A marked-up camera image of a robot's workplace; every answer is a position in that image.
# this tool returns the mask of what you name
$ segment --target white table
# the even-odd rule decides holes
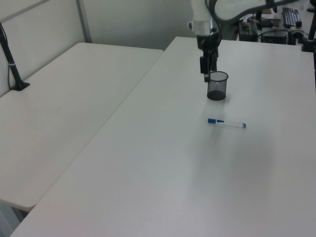
[[[196,39],[176,38],[12,237],[314,236],[313,55],[238,41],[219,53],[230,78],[215,102]]]
[[[0,202],[30,211],[161,54],[79,43],[0,98]]]

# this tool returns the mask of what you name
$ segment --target wall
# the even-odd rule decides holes
[[[2,25],[23,80],[84,42],[76,0],[49,0]],[[7,61],[0,49],[0,96],[7,92]]]
[[[165,50],[176,36],[194,37],[189,0],[80,0],[93,43]]]

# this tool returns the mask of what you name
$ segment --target marker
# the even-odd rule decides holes
[[[234,126],[234,127],[246,128],[246,124],[242,122],[229,122],[229,121],[223,121],[223,120],[212,119],[212,118],[209,118],[207,122],[218,124],[218,125],[229,125],[229,126]]]

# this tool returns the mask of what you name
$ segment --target black keyboard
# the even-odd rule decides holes
[[[296,26],[297,21],[301,22],[301,18],[298,14],[298,10],[296,9],[284,7],[282,9],[282,14],[283,14],[283,22],[284,22],[283,26],[285,28]]]

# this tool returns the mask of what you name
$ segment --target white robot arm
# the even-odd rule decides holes
[[[297,0],[191,0],[191,28],[197,36],[197,46],[203,51],[201,73],[210,82],[210,72],[216,71],[221,25],[238,21],[242,16]]]

